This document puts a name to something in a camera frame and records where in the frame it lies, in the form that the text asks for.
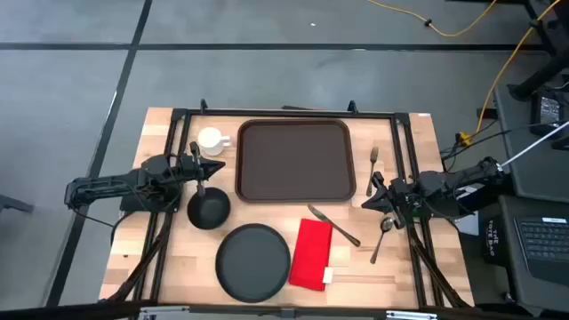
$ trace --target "keyboard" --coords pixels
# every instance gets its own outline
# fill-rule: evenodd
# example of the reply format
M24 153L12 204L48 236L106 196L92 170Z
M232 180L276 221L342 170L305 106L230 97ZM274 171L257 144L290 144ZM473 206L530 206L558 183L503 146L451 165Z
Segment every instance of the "keyboard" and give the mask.
M545 217L516 219L525 258L569 262L569 223L567 221Z

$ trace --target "white label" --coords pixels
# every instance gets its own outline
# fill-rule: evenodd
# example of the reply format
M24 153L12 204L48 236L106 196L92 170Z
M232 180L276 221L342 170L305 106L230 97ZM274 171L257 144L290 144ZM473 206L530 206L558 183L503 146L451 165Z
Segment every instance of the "white label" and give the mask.
M541 218L541 219L543 220L543 222L567 223L567 220L559 218Z
M333 274L333 268L326 267L324 269L324 279L322 280L322 282L325 284L331 284L332 283L332 274Z

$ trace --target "butter knife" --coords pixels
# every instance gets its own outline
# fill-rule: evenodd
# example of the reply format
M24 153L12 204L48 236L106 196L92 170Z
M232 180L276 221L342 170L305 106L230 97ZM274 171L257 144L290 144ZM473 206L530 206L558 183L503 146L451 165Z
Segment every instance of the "butter knife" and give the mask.
M348 232L342 230L340 227L336 226L335 223L333 223L330 219L328 219L328 217L326 217L323 213L321 213L317 208L315 208L312 204L309 204L309 210L310 212L312 212L312 214L314 214L319 220L321 220L322 222L327 222L330 223L332 225L333 228L335 228L336 230L338 230L338 232L340 232L343 236L346 237L346 239L348 239L353 245L355 246L360 246L360 242L359 240L355 239L351 234L349 234Z

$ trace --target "spoon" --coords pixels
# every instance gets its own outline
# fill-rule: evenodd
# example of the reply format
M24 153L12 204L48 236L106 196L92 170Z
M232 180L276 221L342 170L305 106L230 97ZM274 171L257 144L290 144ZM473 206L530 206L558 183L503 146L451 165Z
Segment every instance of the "spoon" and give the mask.
M390 231L393 228L393 218L391 217L383 218L380 227L381 227L380 241L378 241L377 246L373 251L372 258L370 259L370 262L372 264L375 264L375 261L377 260L377 253L380 251L380 245L381 245L381 240L383 239L383 235L385 235L386 232Z

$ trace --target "white mug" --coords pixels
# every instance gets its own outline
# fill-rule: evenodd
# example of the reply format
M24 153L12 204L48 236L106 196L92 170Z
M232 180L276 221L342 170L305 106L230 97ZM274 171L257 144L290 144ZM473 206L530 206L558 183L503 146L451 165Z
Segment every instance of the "white mug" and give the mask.
M224 147L231 146L229 136L222 136L221 132L213 127L202 129L197 135L197 144L201 151L208 156L217 156L223 151Z

